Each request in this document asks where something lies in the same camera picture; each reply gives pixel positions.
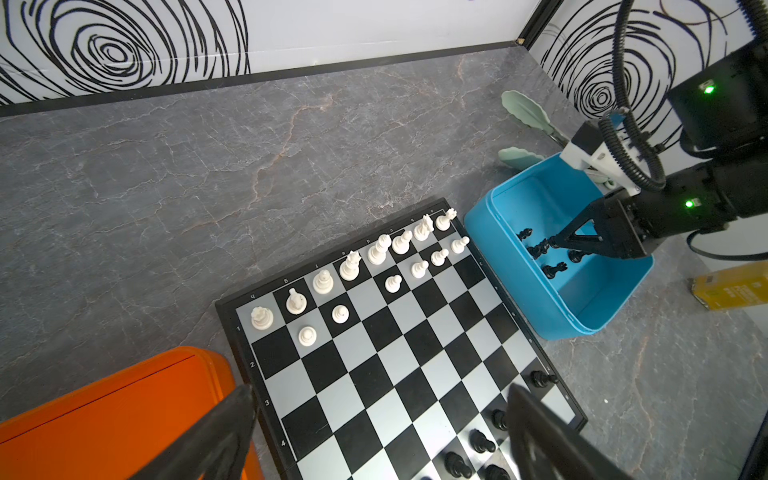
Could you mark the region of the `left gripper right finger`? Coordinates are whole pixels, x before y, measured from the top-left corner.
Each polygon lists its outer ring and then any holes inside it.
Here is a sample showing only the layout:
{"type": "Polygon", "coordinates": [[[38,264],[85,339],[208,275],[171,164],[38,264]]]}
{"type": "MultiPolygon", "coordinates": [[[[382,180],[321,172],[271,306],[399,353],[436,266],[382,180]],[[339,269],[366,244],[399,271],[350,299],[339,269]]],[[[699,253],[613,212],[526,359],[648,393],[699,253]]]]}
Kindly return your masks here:
{"type": "Polygon", "coordinates": [[[506,425],[521,479],[629,477],[519,385],[509,390],[506,425]]]}

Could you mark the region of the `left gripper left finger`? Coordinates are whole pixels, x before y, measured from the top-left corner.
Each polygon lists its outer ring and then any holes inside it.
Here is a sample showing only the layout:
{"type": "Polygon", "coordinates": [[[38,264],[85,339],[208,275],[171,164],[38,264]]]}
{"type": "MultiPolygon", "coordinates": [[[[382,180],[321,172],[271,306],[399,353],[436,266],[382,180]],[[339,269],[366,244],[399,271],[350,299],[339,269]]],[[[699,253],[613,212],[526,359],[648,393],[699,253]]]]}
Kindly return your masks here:
{"type": "Polygon", "coordinates": [[[155,459],[135,479],[239,479],[257,412],[255,390],[240,385],[155,459]]]}

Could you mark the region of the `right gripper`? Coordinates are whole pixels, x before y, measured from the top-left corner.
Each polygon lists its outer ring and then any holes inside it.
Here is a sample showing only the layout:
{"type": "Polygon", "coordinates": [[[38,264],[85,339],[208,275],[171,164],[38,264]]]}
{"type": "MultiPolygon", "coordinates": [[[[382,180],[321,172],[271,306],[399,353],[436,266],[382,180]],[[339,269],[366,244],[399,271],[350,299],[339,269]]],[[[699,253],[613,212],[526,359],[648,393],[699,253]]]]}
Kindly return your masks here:
{"type": "Polygon", "coordinates": [[[605,257],[643,258],[668,237],[721,231],[732,221],[766,212],[765,161],[709,161],[668,176],[660,192],[631,196],[618,190],[591,202],[548,244],[605,257]],[[594,234],[578,233],[595,219],[594,234]]]}

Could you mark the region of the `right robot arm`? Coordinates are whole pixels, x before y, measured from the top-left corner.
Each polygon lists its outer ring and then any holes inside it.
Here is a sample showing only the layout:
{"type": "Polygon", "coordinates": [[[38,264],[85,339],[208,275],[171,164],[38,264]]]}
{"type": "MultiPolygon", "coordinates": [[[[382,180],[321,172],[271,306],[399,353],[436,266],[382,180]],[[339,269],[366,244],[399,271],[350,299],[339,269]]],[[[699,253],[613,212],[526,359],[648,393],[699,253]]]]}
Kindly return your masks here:
{"type": "Polygon", "coordinates": [[[674,87],[668,96],[681,119],[681,148],[700,163],[671,175],[658,173],[657,154],[632,153],[614,121],[627,123],[622,107],[596,124],[607,155],[629,186],[588,204],[546,245],[582,255],[618,259],[649,256],[666,238],[688,243],[725,230],[739,218],[767,211],[767,44],[754,40],[674,87]]]}

